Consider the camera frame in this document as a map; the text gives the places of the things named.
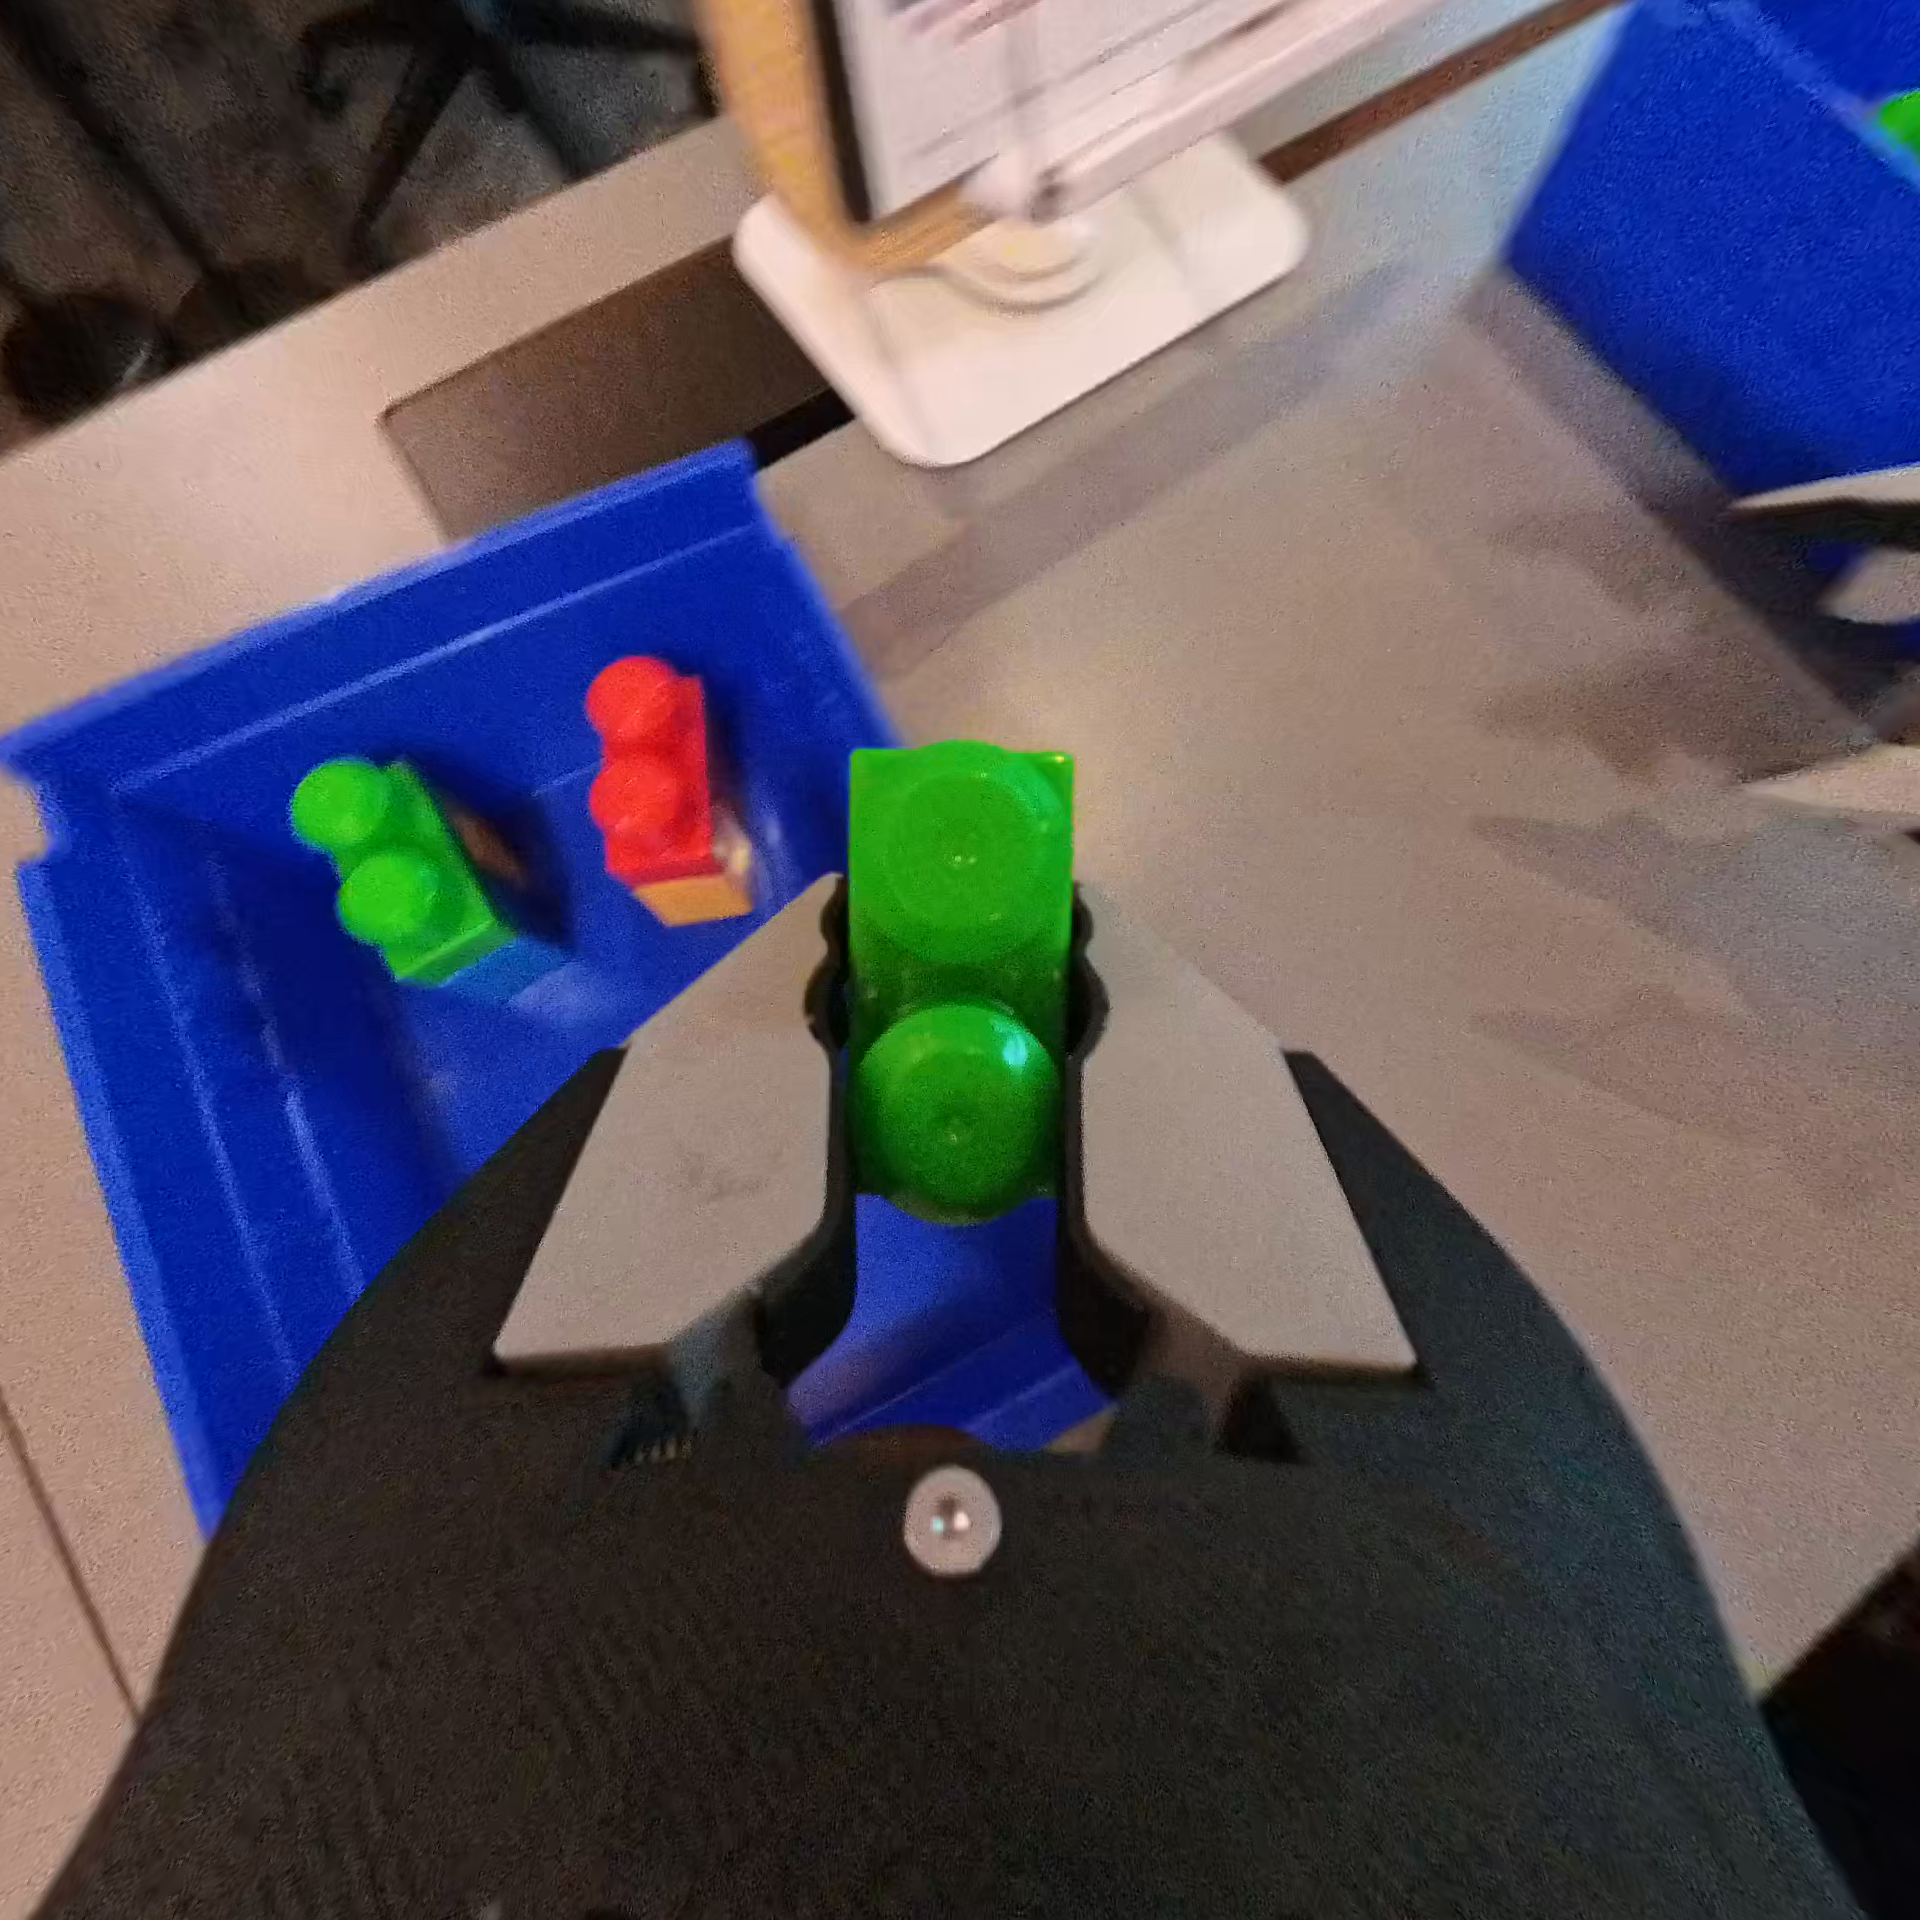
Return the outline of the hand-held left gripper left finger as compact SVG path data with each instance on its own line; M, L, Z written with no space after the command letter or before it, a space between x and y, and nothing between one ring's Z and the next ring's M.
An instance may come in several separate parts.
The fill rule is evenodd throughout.
M844 933L830 874L629 1035L493 1337L502 1375L658 1381L695 1425L756 1378L795 1412L858 1286Z

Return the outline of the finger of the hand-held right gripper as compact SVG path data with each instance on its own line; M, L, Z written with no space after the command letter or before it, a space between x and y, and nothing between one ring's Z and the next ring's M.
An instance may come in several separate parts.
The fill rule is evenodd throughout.
M1747 796L1805 819L1917 840L1917 749L1874 746L1795 773L1750 781Z
M1818 542L1917 551L1917 467L1845 473L1750 495L1727 506L1731 524Z

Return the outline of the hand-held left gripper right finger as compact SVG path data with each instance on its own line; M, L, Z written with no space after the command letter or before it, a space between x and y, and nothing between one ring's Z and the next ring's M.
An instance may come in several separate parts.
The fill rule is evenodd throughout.
M1056 1322L1089 1381L1172 1381L1209 1420L1279 1381L1413 1381L1282 1044L1093 885L1070 960Z

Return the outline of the green toy brick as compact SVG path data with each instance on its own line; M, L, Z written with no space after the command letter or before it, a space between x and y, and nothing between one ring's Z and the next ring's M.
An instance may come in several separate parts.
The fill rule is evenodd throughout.
M858 1188L971 1228L1056 1183L1075 764L949 739L849 768L846 1096Z
M517 851L408 759L322 759L289 814L337 877L340 925L400 983L446 989L524 938Z

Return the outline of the blue plastic bin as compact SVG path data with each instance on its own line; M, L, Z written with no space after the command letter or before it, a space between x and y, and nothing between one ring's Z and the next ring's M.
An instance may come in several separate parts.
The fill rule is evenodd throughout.
M748 919L660 925L589 814L589 685L704 691ZM463 541L4 739L18 891L186 1498L209 1533L320 1346L539 1109L837 880L897 737L724 443ZM495 996L392 973L292 831L340 758L403 761L525 870L555 949Z
M1507 262L1736 495L1916 461L1916 3L1631 6Z

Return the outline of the red toy brick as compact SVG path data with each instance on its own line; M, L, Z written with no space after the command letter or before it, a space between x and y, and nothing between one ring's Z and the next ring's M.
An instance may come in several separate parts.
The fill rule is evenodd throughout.
M667 929L748 919L756 861L701 681L650 655L611 660L584 711L600 742L589 814L606 873Z

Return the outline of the white stand with sign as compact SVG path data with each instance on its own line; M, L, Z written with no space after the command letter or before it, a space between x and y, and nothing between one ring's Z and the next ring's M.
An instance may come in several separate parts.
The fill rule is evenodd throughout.
M1240 139L1434 6L710 3L734 266L904 467L970 467L1297 272Z

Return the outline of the black office chair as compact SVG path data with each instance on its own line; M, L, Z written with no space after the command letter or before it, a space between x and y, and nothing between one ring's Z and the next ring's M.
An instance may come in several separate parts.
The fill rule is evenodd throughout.
M663 62L685 83L697 121L712 121L720 111L712 68L692 24L627 6L573 3L347 6L299 30L295 74L304 101L315 116L337 118L348 104L348 56L389 51L403 53L403 68L343 239L347 257L359 268L372 266L381 220L465 81L477 81L505 116L529 121L553 158L570 167L562 142L535 111L517 68L524 51L614 53Z

